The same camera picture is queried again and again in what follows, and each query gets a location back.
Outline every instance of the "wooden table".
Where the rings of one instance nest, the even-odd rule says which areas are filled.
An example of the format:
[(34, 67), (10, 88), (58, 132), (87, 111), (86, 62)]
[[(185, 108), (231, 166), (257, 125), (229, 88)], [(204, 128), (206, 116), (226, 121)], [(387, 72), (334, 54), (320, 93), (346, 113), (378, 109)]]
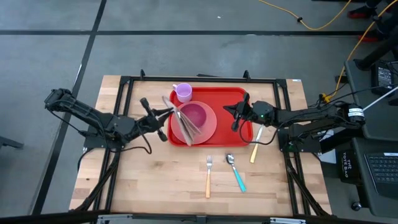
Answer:
[[(120, 76), (106, 75), (95, 108), (113, 112)], [(165, 108), (161, 96), (169, 96), (172, 82), (134, 82), (128, 116), (140, 118), (146, 115), (139, 99), (146, 97), (151, 108)], [(275, 105), (271, 84), (260, 83), (207, 83), (192, 82), (192, 86), (238, 86), (250, 93), (251, 101), (266, 101)], [(307, 107), (300, 80), (287, 80), (292, 110)], [(126, 99), (122, 97), (120, 111)], [(279, 91), (284, 105), (282, 89)], [(254, 135), (259, 125), (253, 124)], [(167, 122), (163, 130), (167, 131)], [(265, 128), (262, 142), (270, 140), (275, 128)], [(153, 154), (142, 149), (121, 154), (112, 212), (206, 214), (206, 215), (259, 215), (291, 216), (289, 188), (284, 158), (279, 151), (277, 138), (268, 146), (259, 146), (256, 162), (249, 162), (253, 145), (246, 147), (175, 147), (162, 142), (156, 133), (146, 134)], [(137, 138), (126, 147), (146, 146)], [(236, 168), (246, 184), (247, 192), (241, 193), (231, 166), (224, 155), (235, 155)], [(79, 206), (96, 185), (103, 160), (103, 149), (95, 149), (81, 162), (70, 208)], [(206, 157), (213, 155), (211, 169), (211, 198), (205, 198)], [(309, 153), (301, 153), (305, 183), (322, 208), (331, 213), (322, 169), (319, 161)], [(104, 208), (107, 186), (103, 191), (100, 208)], [(296, 186), (298, 207), (301, 213), (302, 200)]]

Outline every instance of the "gray floor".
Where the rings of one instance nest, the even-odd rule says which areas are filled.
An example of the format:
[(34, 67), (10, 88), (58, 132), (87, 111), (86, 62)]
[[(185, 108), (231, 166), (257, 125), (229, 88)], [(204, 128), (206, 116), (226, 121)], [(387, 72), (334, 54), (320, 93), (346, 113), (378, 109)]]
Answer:
[[(344, 5), (311, 0), (270, 2), (289, 8), (314, 27), (326, 23)], [(100, 0), (3, 0), (0, 30), (91, 30), (99, 5)], [(351, 21), (343, 15), (327, 30), (364, 30), (369, 23)], [(99, 29), (304, 30), (293, 17), (256, 0), (108, 1)], [(0, 151), (1, 217), (30, 212), (60, 124), (44, 110), (43, 101), (52, 88), (72, 88), (87, 41), (85, 35), (0, 35), (0, 136), (25, 144), (22, 151), (9, 147)], [(221, 77), (241, 77), (244, 70), (249, 70), (252, 77), (301, 79), (307, 103), (312, 104), (319, 93), (334, 90), (334, 76), (356, 42), (356, 37), (97, 36), (78, 99), (94, 106), (103, 75), (137, 75), (141, 68), (147, 75), (205, 73)], [(355, 56), (363, 57), (375, 46), (361, 44)], [(344, 88), (339, 94), (347, 92), (349, 89)], [(86, 128), (76, 119), (72, 123)], [(83, 138), (69, 129), (45, 213), (67, 211), (82, 145)], [(330, 166), (323, 169), (333, 173)], [(333, 175), (327, 175), (325, 181), (333, 213), (338, 217), (397, 222), (374, 217), (368, 209), (353, 212), (349, 204), (358, 197), (355, 188)]]

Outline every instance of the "pink plate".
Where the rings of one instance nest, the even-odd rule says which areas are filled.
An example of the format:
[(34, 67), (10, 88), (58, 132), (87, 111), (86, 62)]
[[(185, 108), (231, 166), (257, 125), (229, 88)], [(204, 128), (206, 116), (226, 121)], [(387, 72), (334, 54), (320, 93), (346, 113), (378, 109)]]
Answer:
[[(216, 131), (217, 117), (211, 107), (199, 101), (189, 101), (180, 105), (178, 109), (183, 112), (201, 132), (201, 134), (195, 136), (193, 144), (201, 144), (212, 137)], [(181, 142), (186, 143), (174, 114), (171, 117), (171, 128), (175, 137)]]

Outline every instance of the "handle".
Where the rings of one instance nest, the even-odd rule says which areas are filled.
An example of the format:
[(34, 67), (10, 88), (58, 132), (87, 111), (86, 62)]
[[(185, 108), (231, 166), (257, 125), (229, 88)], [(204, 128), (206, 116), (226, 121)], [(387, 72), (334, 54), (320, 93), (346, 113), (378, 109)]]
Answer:
[(241, 179), (241, 176), (239, 175), (239, 173), (237, 172), (235, 167), (234, 167), (234, 173), (235, 173), (236, 180), (238, 180), (238, 184), (239, 184), (242, 192), (245, 192), (246, 191), (246, 187), (244, 186), (243, 181)]
[(207, 172), (207, 179), (206, 179), (206, 198), (210, 198), (210, 172)]
[(257, 155), (257, 148), (259, 147), (258, 144), (256, 144), (254, 146), (253, 152), (251, 153), (251, 157), (250, 157), (250, 162), (254, 163), (254, 160), (256, 160), (256, 155)]

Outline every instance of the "teal-handled spoon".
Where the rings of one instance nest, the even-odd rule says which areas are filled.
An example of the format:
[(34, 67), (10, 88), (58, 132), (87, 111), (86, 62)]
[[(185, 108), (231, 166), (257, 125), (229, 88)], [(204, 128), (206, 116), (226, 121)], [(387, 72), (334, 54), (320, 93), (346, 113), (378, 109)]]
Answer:
[(239, 184), (242, 192), (245, 192), (246, 187), (244, 186), (243, 180), (242, 180), (241, 176), (239, 175), (239, 173), (237, 172), (235, 165), (234, 165), (234, 156), (232, 154), (227, 154), (226, 161), (228, 164), (230, 164), (232, 166), (232, 169), (234, 170), (234, 173), (235, 173), (236, 180), (238, 181), (238, 184)]

